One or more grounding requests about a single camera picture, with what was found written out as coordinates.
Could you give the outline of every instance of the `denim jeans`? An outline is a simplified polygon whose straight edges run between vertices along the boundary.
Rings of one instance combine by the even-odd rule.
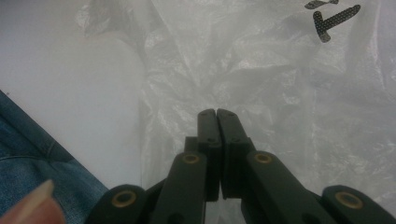
[[[83,223],[107,191],[90,172],[0,91],[0,216],[52,179],[66,223]]]

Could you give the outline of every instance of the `black plastic part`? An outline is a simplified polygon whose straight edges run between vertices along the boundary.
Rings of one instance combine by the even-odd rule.
[[[177,155],[163,185],[150,223],[204,223],[205,174],[204,154],[184,152]]]
[[[246,168],[249,185],[270,223],[336,223],[275,155],[250,152]]]
[[[241,211],[247,224],[270,223],[262,210],[259,200],[248,185],[244,188]]]
[[[197,137],[186,137],[184,142],[184,151],[198,151],[198,138]]]
[[[198,114],[197,141],[198,151],[207,157],[206,201],[215,202],[219,198],[220,188],[221,137],[214,109],[207,109]]]
[[[254,150],[241,121],[231,111],[218,110],[219,128],[223,144],[221,190],[223,198],[241,198],[246,179],[243,175],[243,158]]]
[[[365,194],[349,187],[326,188],[323,190],[321,203],[339,223],[396,224],[396,219],[390,213]]]
[[[158,182],[156,185],[152,186],[146,190],[147,201],[146,201],[146,211],[149,213],[154,211],[155,205],[157,204],[158,198],[160,197],[161,191],[163,190],[163,185],[165,183],[164,179]]]
[[[123,199],[123,192],[134,193],[134,200],[129,205],[114,205],[113,200],[120,195],[119,200],[131,200],[128,194]],[[86,224],[115,224],[115,223],[145,223],[147,213],[145,212],[146,193],[143,189],[132,185],[121,185],[109,190],[92,209],[86,220]]]

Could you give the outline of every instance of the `plastic wrap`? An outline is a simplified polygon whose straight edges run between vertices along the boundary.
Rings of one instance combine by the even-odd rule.
[[[309,0],[101,2],[78,14],[86,34],[117,20],[147,69],[140,95],[144,188],[167,176],[185,136],[196,135],[198,112],[225,108],[240,117],[257,149],[275,153],[307,189],[347,185],[396,215],[392,0],[315,9]],[[87,19],[115,5],[123,13]],[[326,20],[356,5],[359,12],[323,43],[314,13]],[[238,201],[210,203],[206,222],[243,223]]]

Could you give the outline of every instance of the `white surface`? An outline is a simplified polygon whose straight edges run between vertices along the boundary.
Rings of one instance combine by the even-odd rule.
[[[0,89],[107,187],[140,185],[143,65],[122,34],[83,37],[87,1],[0,1]]]

